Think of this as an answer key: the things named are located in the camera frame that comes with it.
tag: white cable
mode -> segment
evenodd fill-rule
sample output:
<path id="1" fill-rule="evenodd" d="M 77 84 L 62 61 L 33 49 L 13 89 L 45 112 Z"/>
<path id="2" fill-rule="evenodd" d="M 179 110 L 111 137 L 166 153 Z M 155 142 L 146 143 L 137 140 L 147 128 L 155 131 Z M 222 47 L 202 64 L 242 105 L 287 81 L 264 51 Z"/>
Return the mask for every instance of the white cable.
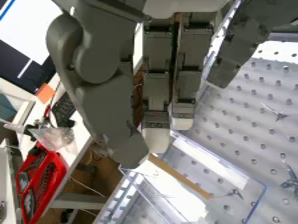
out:
<path id="1" fill-rule="evenodd" d="M 90 158 L 89 158 L 89 161 L 86 162 L 86 166 L 90 164 L 90 161 L 91 161 L 91 151 L 90 151 Z"/>
<path id="2" fill-rule="evenodd" d="M 79 181 L 77 181 L 73 177 L 70 177 L 70 180 L 73 180 L 77 184 L 79 184 L 82 187 L 85 187 L 86 189 L 89 189 L 90 191 L 93 191 L 95 194 L 98 194 L 101 197 L 106 197 L 105 195 L 102 195 L 98 191 L 95 191 L 94 189 L 89 188 L 85 184 L 82 184 Z"/>
<path id="3" fill-rule="evenodd" d="M 94 213 L 89 212 L 87 210 L 85 209 L 79 209 L 81 211 L 86 212 L 87 214 L 93 215 L 94 217 L 97 216 Z"/>
<path id="4" fill-rule="evenodd" d="M 97 155 L 97 156 L 99 156 L 101 158 L 105 158 L 106 156 L 105 155 L 101 155 L 98 152 L 95 152 L 94 150 L 93 150 L 93 153 Z"/>

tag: pegboard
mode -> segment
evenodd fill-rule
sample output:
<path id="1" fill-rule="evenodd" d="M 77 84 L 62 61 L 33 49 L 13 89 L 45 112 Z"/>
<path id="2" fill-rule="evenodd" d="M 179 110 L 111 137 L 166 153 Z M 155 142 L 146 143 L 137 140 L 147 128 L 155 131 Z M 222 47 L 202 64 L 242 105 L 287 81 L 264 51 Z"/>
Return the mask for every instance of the pegboard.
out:
<path id="1" fill-rule="evenodd" d="M 203 78 L 239 4 L 240 0 L 235 1 L 212 37 Z M 215 192 L 214 196 L 223 196 L 218 197 L 218 207 L 215 203 L 206 203 L 206 209 L 211 212 L 197 222 L 189 222 L 182 213 L 169 216 L 173 210 L 167 209 L 173 204 L 166 205 L 162 200 L 157 202 L 169 195 L 163 197 L 165 195 L 155 194 L 157 186 L 147 182 L 146 176 L 130 172 L 123 177 L 94 223 L 171 224 L 179 220 L 181 223 L 203 224 L 296 223 L 295 188 L 284 189 L 280 185 L 292 177 L 287 165 L 298 172 L 298 44 L 286 42 L 286 37 L 278 38 L 282 41 L 267 41 L 259 45 L 226 89 L 216 89 L 202 82 L 194 124 L 191 129 L 182 133 L 198 143 L 198 147 L 204 147 L 219 160 L 222 158 L 230 162 L 252 180 L 266 185 L 263 197 L 258 191 L 252 191 L 258 185 L 248 185 L 248 193 L 242 192 L 246 200 L 242 207 L 236 207 L 234 203 L 239 199 L 222 194 L 231 188 L 228 181 L 203 167 L 191 156 L 181 154 L 177 149 L 167 150 L 163 155 L 167 164 L 197 185 Z M 230 219 L 228 213 L 234 207 L 238 210 L 232 212 Z"/>
<path id="2" fill-rule="evenodd" d="M 259 45 L 223 90 L 207 87 L 197 105 L 195 142 L 268 187 L 251 223 L 296 223 L 295 188 L 280 184 L 298 172 L 296 43 Z"/>

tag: black cable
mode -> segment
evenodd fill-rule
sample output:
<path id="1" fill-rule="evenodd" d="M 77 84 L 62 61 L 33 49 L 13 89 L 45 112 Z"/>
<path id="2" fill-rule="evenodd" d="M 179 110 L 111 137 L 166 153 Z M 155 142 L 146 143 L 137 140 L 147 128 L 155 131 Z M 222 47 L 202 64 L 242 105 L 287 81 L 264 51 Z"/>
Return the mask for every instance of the black cable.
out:
<path id="1" fill-rule="evenodd" d="M 55 89 L 54 89 L 54 95 L 53 95 L 53 97 L 51 97 L 51 99 L 50 99 L 50 101 L 49 101 L 48 121 L 49 121 L 49 125 L 50 125 L 51 128 L 54 128 L 53 123 L 51 123 L 51 121 L 50 121 L 51 103 L 53 103 L 53 99 L 54 99 L 55 94 L 57 94 L 57 90 L 58 90 L 59 84 L 61 84 L 61 80 L 58 81 L 58 85 L 57 85 L 57 87 L 55 87 Z"/>

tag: white wall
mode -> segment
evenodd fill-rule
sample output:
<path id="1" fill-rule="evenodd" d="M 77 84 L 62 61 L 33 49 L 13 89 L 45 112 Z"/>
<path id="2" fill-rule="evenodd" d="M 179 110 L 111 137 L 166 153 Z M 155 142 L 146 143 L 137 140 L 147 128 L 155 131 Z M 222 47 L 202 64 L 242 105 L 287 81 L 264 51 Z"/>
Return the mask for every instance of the white wall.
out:
<path id="1" fill-rule="evenodd" d="M 10 94 L 12 96 L 20 98 L 16 99 L 13 97 L 6 96 L 14 110 L 17 111 L 20 109 L 20 106 L 24 102 L 24 100 L 32 100 L 33 94 L 22 90 L 20 87 L 9 83 L 6 80 L 0 78 L 0 93 Z"/>
<path id="2" fill-rule="evenodd" d="M 17 0 L 0 21 L 0 39 L 38 64 L 49 55 L 45 35 L 59 14 L 50 0 Z"/>

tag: transparent plastic bin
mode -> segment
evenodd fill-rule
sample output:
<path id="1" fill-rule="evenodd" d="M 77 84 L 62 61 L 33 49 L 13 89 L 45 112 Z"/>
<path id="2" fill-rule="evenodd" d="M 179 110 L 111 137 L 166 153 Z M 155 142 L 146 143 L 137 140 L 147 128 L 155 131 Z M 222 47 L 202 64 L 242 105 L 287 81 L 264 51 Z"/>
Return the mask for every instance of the transparent plastic bin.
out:
<path id="1" fill-rule="evenodd" d="M 143 187 L 146 197 L 134 186 L 142 182 L 142 176 L 135 173 L 126 173 L 122 178 L 113 195 L 110 196 L 105 208 L 101 210 L 94 223 L 97 224 L 166 224 L 162 214 L 150 203 L 150 190 L 146 188 L 146 183 L 142 182 L 139 189 Z"/>
<path id="2" fill-rule="evenodd" d="M 173 131 L 159 158 L 211 194 L 206 200 L 149 161 L 135 170 L 121 169 L 166 223 L 248 223 L 266 192 L 260 182 Z"/>

